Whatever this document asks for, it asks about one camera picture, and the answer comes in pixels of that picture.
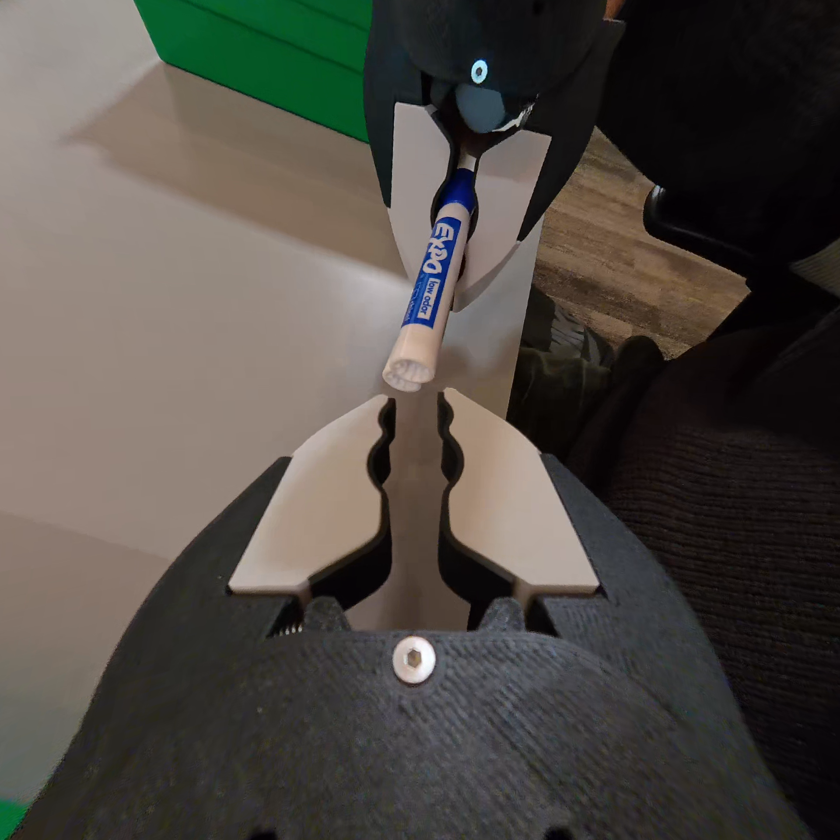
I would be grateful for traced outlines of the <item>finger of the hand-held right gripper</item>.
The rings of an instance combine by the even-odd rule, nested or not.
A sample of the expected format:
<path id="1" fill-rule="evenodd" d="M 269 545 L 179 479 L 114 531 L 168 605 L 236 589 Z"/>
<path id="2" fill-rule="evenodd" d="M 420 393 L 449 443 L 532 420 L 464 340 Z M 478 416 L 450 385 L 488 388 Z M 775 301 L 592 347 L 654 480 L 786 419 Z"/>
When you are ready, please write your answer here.
<path id="1" fill-rule="evenodd" d="M 549 135 L 520 130 L 480 156 L 475 179 L 477 222 L 456 286 L 456 310 L 466 309 L 486 291 L 516 253 L 550 144 Z"/>
<path id="2" fill-rule="evenodd" d="M 429 239 L 434 203 L 448 179 L 452 151 L 432 106 L 394 109 L 391 225 L 407 275 L 415 275 Z"/>

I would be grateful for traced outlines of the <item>blue dry-erase marker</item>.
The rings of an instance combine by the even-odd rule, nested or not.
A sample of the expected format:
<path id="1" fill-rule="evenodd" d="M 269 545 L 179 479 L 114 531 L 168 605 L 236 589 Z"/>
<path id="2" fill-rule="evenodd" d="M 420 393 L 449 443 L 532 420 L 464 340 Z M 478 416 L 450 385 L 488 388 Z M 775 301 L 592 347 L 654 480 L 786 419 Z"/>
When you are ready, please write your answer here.
<path id="1" fill-rule="evenodd" d="M 402 327 L 382 378 L 391 388 L 418 392 L 436 374 L 448 315 L 477 207 L 476 158 L 464 155 L 444 186 Z"/>

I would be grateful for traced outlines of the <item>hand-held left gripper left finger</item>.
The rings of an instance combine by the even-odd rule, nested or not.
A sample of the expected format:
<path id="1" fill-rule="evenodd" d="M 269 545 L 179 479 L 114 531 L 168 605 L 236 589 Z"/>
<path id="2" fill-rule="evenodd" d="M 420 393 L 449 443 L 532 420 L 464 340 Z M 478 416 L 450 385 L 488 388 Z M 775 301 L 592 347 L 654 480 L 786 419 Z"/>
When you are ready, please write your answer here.
<path id="1" fill-rule="evenodd" d="M 232 593 L 362 601 L 384 584 L 395 422 L 396 401 L 378 395 L 294 452 L 228 581 Z"/>

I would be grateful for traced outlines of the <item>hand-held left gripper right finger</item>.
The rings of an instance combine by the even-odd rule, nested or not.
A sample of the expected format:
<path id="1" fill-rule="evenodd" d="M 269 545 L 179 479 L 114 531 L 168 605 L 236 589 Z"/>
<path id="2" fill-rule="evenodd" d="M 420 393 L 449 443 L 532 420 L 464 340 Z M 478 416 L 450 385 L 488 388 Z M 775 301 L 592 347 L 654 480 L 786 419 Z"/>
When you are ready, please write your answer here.
<path id="1" fill-rule="evenodd" d="M 437 565 L 471 606 L 510 597 L 590 597 L 600 581 L 538 449 L 448 387 L 437 394 L 442 496 Z"/>

